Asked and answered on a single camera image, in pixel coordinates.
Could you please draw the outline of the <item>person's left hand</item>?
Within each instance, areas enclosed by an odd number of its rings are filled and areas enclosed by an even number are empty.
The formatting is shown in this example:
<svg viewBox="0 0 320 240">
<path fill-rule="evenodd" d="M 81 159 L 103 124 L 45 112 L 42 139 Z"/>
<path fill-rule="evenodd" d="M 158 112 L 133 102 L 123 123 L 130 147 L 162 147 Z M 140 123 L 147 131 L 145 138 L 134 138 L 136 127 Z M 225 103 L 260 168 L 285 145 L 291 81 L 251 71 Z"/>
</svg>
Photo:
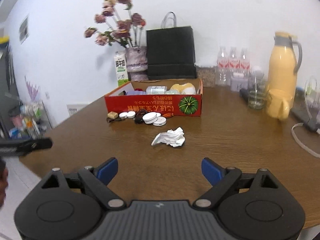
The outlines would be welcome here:
<svg viewBox="0 0 320 240">
<path fill-rule="evenodd" d="M 0 207 L 3 206 L 6 199 L 6 190 L 8 188 L 8 169 L 6 163 L 1 160 L 1 173 L 0 173 Z"/>
</svg>

